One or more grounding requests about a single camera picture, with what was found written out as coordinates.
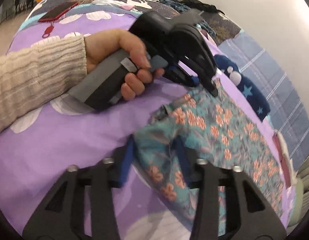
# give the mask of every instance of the red smartphone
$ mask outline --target red smartphone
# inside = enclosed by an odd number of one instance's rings
[[[42,16],[38,22],[53,22],[59,19],[66,12],[71,10],[73,7],[77,6],[79,2],[65,2],[54,7],[52,10],[48,11],[44,16]]]

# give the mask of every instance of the beige knit sweater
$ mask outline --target beige knit sweater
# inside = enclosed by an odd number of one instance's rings
[[[82,36],[0,57],[0,132],[78,84],[87,75],[86,64]]]

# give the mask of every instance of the teal floral cloth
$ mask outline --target teal floral cloth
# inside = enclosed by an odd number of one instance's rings
[[[138,162],[153,186],[183,216],[193,220],[198,190],[187,187],[176,153],[170,147],[176,135],[180,135],[185,146],[197,150],[201,158],[213,165],[226,169],[233,165],[243,167],[281,217],[284,182],[279,165],[256,125],[232,101],[219,79],[216,84],[219,90],[216,98],[197,87],[155,112],[150,125],[135,133]],[[219,203],[219,235],[223,235],[224,187],[219,187]]]

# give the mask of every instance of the keychain ring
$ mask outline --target keychain ring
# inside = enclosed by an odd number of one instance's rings
[[[47,38],[47,37],[49,37],[50,36],[50,33],[44,33],[43,35],[42,35],[42,38]]]

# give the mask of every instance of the floor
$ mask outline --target floor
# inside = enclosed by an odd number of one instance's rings
[[[14,19],[10,18],[0,24],[0,56],[7,52],[14,35],[29,13],[30,11],[23,12]]]
[[[309,116],[309,7],[304,0],[200,0],[214,4],[272,55]]]

